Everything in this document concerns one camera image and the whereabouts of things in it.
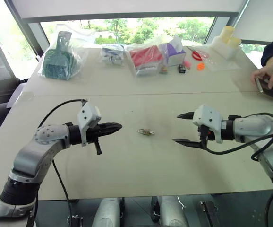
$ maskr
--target floor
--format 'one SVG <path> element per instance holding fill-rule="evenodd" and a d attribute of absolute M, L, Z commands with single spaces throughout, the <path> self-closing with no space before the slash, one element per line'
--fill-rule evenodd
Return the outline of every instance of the floor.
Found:
<path fill-rule="evenodd" d="M 221 195 L 184 195 L 181 202 L 190 227 L 210 227 L 200 201 L 213 201 L 221 227 L 264 227 L 264 209 L 272 191 L 239 192 Z M 72 204 L 74 214 L 84 217 L 84 226 L 90 227 L 101 199 L 80 200 Z M 125 198 L 126 214 L 122 227 L 159 226 L 150 218 L 151 197 Z M 40 201 L 38 227 L 68 227 L 68 207 L 63 201 Z M 273 202 L 269 214 L 273 227 Z"/>

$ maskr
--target window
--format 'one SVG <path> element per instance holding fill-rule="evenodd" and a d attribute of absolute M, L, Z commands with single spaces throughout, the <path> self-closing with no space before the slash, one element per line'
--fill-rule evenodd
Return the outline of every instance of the window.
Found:
<path fill-rule="evenodd" d="M 262 67 L 260 59 L 263 56 L 264 48 L 265 45 L 242 44 L 242 50 L 258 69 Z"/>
<path fill-rule="evenodd" d="M 67 24 L 94 29 L 97 44 L 142 44 L 155 36 L 178 35 L 183 45 L 199 45 L 204 43 L 213 20 L 214 17 L 156 17 L 42 22 L 41 25 L 50 42 L 56 25 Z"/>
<path fill-rule="evenodd" d="M 0 44 L 15 76 L 29 78 L 38 61 L 4 0 L 0 0 Z"/>

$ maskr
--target clear plastic bag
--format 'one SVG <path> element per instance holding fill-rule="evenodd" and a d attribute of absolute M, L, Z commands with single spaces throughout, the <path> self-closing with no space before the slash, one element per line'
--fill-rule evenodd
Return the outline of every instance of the clear plastic bag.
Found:
<path fill-rule="evenodd" d="M 87 50 L 95 42 L 94 31 L 57 25 L 54 42 L 45 51 L 39 70 L 41 76 L 68 80 L 77 75 L 87 58 Z"/>
<path fill-rule="evenodd" d="M 168 43 L 161 44 L 160 50 L 164 55 L 167 67 L 180 65 L 184 62 L 186 52 L 183 50 L 181 38 L 177 35 Z"/>
<path fill-rule="evenodd" d="M 133 64 L 135 75 L 154 75 L 160 71 L 165 71 L 167 66 L 165 53 L 160 47 L 168 40 L 165 36 L 159 36 L 146 40 L 144 44 L 125 46 L 128 59 Z"/>
<path fill-rule="evenodd" d="M 235 62 L 234 59 L 227 60 L 223 58 L 209 45 L 191 46 L 190 48 L 199 53 L 203 62 L 205 63 L 205 66 L 207 66 L 211 71 L 240 69 L 240 66 Z"/>
<path fill-rule="evenodd" d="M 107 65 L 123 65 L 124 47 L 119 44 L 102 44 L 99 62 Z"/>

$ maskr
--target orange object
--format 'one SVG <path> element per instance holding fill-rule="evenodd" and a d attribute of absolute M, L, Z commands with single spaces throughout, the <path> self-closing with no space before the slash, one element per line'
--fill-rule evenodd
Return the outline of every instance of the orange object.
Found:
<path fill-rule="evenodd" d="M 203 70 L 205 68 L 205 64 L 203 63 L 203 62 L 201 62 L 201 63 L 199 63 L 198 65 L 197 65 L 197 70 Z"/>

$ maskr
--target white table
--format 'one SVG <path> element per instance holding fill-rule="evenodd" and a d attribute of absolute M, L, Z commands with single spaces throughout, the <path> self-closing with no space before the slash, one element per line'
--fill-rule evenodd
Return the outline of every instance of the white table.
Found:
<path fill-rule="evenodd" d="M 91 144 L 85 148 L 72 146 L 55 157 L 71 199 L 273 188 L 262 167 L 250 159 L 251 148 L 215 156 L 171 140 L 198 140 L 196 126 L 176 116 L 193 111 L 202 103 L 219 110 L 224 118 L 229 114 L 273 113 L 273 101 L 248 82 L 255 67 L 243 53 L 237 60 L 244 64 L 242 70 L 216 73 L 192 69 L 188 74 L 178 74 L 175 68 L 168 75 L 143 79 L 134 78 L 128 67 L 99 67 L 95 54 L 92 58 L 93 67 L 90 61 L 89 69 L 84 68 L 88 74 L 74 80 L 37 75 L 29 80 L 0 129 L 0 193 L 16 153 L 32 138 L 42 118 L 57 104 L 74 98 L 87 98 L 100 108 L 101 122 L 118 122 L 123 128 L 100 138 L 100 156 Z M 79 104 L 63 106 L 47 123 L 77 123 L 80 108 Z M 138 134 L 140 128 L 150 128 L 156 134 Z M 237 145 L 240 144 L 232 141 L 209 143 L 211 149 L 218 151 Z M 41 185 L 39 196 L 42 200 L 64 199 L 53 168 Z"/>

